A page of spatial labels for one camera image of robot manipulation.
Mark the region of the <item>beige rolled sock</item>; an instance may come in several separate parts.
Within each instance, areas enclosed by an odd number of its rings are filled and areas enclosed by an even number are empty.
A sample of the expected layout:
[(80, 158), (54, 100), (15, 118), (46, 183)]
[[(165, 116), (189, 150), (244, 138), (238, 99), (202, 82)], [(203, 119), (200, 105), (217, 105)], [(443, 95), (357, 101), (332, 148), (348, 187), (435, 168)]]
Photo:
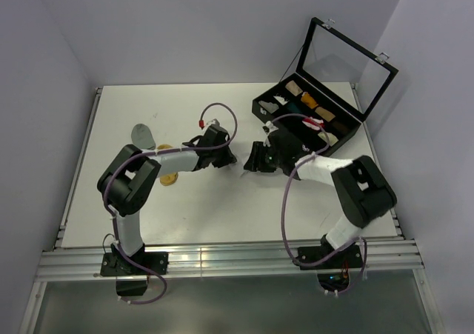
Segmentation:
[(287, 82), (285, 88), (294, 96), (298, 96), (299, 94), (303, 93), (303, 90), (294, 81)]

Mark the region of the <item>red white striped sock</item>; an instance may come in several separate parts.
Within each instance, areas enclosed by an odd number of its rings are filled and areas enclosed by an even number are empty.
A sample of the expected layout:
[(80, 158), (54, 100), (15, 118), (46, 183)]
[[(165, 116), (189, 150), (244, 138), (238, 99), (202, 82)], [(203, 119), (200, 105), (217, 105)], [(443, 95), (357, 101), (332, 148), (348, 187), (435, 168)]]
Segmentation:
[(302, 120), (302, 123), (310, 129), (321, 131), (324, 129), (324, 121), (317, 118), (307, 117)]

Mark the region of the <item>orange rolled sock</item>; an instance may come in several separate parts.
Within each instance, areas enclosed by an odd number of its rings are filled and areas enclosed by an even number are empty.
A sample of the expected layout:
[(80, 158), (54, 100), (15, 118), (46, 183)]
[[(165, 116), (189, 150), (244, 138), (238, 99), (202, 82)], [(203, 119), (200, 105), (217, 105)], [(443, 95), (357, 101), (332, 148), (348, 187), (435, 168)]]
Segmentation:
[(308, 92), (301, 94), (301, 102), (312, 110), (319, 106), (319, 103)]

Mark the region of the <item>cream rolled sock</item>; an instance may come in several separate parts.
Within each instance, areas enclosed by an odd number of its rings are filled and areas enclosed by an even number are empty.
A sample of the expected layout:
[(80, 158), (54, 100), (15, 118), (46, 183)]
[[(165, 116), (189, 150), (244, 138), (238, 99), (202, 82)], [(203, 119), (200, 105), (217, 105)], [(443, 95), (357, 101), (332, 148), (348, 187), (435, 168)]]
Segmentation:
[(323, 142), (328, 142), (332, 147), (334, 144), (338, 143), (338, 138), (332, 133), (320, 132), (318, 137), (323, 140)]

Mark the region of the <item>tan rolled sock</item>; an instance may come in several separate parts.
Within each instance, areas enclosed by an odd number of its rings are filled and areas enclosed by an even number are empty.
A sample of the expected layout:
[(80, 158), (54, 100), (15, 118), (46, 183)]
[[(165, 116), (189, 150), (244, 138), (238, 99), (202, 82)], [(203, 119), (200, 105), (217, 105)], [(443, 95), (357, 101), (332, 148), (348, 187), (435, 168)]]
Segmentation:
[(326, 110), (323, 107), (317, 107), (315, 109), (315, 112), (322, 117), (325, 121), (331, 122), (336, 116), (330, 112), (329, 110)]

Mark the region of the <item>brown rolled sock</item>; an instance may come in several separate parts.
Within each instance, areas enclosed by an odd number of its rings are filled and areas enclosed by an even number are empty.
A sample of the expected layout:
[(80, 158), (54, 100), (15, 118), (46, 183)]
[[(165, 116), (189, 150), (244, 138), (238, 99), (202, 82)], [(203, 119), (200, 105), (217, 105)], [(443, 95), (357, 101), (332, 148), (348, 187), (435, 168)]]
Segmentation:
[(350, 132), (350, 128), (339, 121), (334, 121), (332, 123), (332, 126), (334, 127), (335, 130), (337, 130), (342, 135), (347, 135)]

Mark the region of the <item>grey white rolled sock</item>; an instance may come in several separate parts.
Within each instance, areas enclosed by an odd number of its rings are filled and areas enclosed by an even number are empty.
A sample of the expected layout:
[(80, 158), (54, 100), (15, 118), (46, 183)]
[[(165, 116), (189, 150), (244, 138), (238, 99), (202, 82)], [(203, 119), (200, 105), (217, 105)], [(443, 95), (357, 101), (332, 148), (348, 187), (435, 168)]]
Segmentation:
[(279, 105), (276, 103), (268, 102), (268, 101), (259, 101), (260, 112), (263, 115), (273, 114), (275, 111), (279, 109)]

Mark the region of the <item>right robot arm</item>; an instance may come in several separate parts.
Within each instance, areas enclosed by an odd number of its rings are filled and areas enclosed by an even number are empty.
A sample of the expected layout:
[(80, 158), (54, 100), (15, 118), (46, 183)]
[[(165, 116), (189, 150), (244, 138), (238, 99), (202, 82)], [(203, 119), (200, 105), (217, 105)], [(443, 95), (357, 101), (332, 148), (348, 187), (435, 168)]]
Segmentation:
[(323, 148), (313, 151), (288, 132), (268, 130), (265, 141), (254, 141), (244, 170), (274, 173), (280, 170), (289, 180), (316, 181), (336, 190), (343, 215), (323, 236), (321, 260), (337, 267), (345, 258), (344, 245), (397, 204), (392, 187), (374, 162), (366, 155), (358, 158), (331, 158), (322, 153), (329, 135), (322, 134)]

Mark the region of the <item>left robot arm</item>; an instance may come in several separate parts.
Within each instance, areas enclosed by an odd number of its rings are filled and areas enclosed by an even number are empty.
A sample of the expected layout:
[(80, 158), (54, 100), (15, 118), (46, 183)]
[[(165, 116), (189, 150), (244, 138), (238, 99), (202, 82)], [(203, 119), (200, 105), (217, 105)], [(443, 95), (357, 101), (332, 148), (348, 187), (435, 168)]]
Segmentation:
[(201, 136), (177, 149), (141, 150), (125, 145), (99, 178), (97, 189), (113, 217), (114, 247), (118, 266), (136, 274), (144, 265), (144, 242), (140, 231), (140, 209), (146, 203), (158, 178), (174, 173), (195, 172), (209, 166), (221, 168), (236, 163), (229, 133), (211, 124)]

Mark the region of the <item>aluminium frame rail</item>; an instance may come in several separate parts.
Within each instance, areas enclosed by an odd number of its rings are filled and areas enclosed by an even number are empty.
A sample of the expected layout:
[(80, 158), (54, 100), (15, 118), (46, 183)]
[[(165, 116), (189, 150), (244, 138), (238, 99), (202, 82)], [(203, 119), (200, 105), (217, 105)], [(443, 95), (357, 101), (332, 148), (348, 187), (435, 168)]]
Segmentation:
[[(281, 242), (149, 247), (167, 252), (166, 278), (289, 275), (300, 272)], [(36, 282), (102, 280), (103, 250), (63, 249), (41, 255)], [(369, 241), (367, 270), (419, 270), (424, 263), (413, 240)]]

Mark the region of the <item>black compartment box with lid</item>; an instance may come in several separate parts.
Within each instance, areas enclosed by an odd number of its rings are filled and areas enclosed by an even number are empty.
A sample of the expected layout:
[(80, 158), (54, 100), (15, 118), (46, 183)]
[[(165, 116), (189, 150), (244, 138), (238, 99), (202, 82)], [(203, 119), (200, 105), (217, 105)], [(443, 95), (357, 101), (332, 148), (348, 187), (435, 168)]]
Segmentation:
[[(252, 113), (256, 118), (264, 123), (274, 120), (277, 127), (292, 133), (311, 150), (322, 148), (323, 140), (318, 137), (318, 131), (302, 123), (300, 116), (323, 120), (324, 129), (338, 138), (338, 143), (328, 147), (324, 156), (333, 154), (356, 134), (398, 74), (398, 69), (388, 62), (387, 54), (373, 53), (333, 25), (331, 19), (312, 18), (304, 43), (283, 78), (252, 102)], [(301, 102), (302, 93), (294, 96), (285, 88), (289, 81), (294, 81), (303, 93), (308, 92), (319, 103), (319, 107), (336, 117), (331, 122), (325, 121)], [(288, 104), (296, 104), (303, 113), (290, 113), (286, 104), (280, 104), (274, 96), (282, 96)], [(263, 115), (258, 104), (261, 100), (276, 103), (279, 109)], [(345, 124), (350, 132), (340, 134), (332, 126), (334, 121)]]

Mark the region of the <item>white black rolled sock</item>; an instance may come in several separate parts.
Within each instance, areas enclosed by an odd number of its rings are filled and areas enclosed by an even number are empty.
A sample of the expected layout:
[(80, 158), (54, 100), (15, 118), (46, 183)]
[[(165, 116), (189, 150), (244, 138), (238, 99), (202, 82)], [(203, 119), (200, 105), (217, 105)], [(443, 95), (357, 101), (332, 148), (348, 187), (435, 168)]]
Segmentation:
[(282, 96), (274, 96), (274, 98), (282, 105), (287, 104), (289, 101)]

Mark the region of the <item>mustard yellow sock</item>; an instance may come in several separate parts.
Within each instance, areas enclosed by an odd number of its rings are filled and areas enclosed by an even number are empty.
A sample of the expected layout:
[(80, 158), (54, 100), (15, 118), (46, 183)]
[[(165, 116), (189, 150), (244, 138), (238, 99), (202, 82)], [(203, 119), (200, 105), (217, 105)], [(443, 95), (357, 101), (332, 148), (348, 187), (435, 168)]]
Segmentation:
[[(172, 146), (169, 144), (160, 144), (157, 146), (157, 150), (167, 150), (171, 149)], [(170, 186), (174, 184), (178, 179), (178, 173), (171, 173), (167, 175), (163, 175), (159, 178), (160, 184), (163, 186)]]

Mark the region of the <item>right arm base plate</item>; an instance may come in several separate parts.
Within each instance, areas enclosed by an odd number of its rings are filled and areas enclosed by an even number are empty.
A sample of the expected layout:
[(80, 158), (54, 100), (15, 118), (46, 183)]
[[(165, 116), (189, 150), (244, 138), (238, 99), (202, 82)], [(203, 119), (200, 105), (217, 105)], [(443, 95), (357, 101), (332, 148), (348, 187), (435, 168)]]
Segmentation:
[[(297, 259), (302, 264), (310, 264), (318, 262), (323, 257), (330, 254), (329, 246), (309, 246), (309, 247), (298, 247), (297, 248)], [(304, 266), (299, 265), (300, 270), (343, 270), (348, 268), (360, 268), (363, 264), (363, 256), (356, 244), (350, 245), (346, 250), (337, 252), (334, 256), (327, 259), (326, 261), (318, 264), (317, 266)]]

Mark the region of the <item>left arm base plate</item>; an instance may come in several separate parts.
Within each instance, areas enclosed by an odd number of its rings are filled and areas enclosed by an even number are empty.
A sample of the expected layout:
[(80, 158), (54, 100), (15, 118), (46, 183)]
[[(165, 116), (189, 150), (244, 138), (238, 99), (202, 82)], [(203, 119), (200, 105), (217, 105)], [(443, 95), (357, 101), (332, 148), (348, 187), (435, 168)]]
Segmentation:
[(140, 262), (140, 267), (131, 264), (126, 261), (119, 253), (106, 253), (103, 256), (100, 276), (102, 277), (124, 277), (133, 275), (149, 275), (146, 270), (147, 268), (152, 270), (154, 273), (159, 275), (165, 275), (167, 273), (168, 265), (168, 253), (157, 252), (149, 253), (145, 252), (144, 257)]

